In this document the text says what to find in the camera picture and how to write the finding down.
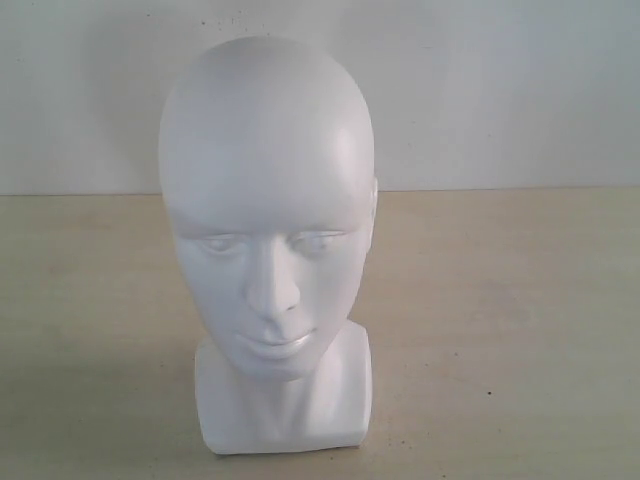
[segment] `mannequin lips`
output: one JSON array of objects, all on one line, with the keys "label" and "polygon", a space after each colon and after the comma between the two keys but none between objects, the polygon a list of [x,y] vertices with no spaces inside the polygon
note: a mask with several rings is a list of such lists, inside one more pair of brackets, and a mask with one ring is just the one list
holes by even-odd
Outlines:
[{"label": "mannequin lips", "polygon": [[253,338],[236,334],[236,338],[249,348],[254,355],[267,360],[282,360],[298,353],[311,339],[314,330],[304,334],[303,336],[285,343],[267,343]]}]

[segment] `mannequin nose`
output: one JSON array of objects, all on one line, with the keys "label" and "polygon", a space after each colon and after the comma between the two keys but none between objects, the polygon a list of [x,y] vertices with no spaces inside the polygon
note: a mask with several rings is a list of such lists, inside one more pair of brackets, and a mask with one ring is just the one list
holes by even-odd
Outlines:
[{"label": "mannequin nose", "polygon": [[270,241],[257,246],[247,271],[245,298],[262,318],[275,320],[300,301],[285,245]]}]

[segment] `mannequin face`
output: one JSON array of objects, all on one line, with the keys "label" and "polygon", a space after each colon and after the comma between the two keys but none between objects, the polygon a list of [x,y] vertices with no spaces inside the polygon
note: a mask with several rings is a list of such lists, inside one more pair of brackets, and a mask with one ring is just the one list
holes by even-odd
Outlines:
[{"label": "mannequin face", "polygon": [[373,136],[337,64],[279,40],[242,42],[196,64],[169,99],[163,195],[215,343],[242,373],[288,381],[316,367],[355,301],[376,203]]}]

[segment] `mannequin forehead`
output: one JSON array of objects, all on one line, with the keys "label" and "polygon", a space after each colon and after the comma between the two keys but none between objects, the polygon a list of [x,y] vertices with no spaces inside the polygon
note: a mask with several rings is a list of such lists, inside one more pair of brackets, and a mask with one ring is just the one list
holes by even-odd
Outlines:
[{"label": "mannequin forehead", "polygon": [[287,40],[200,57],[167,100],[159,154],[172,215],[227,230],[355,220],[371,196],[360,90],[333,59]]}]

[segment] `white wall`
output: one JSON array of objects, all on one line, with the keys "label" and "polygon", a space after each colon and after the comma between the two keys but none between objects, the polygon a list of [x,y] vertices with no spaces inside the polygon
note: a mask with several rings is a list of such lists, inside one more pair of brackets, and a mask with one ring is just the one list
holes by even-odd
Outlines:
[{"label": "white wall", "polygon": [[351,71],[383,189],[640,184],[638,0],[0,0],[0,193],[157,192],[176,75],[260,33]]}]

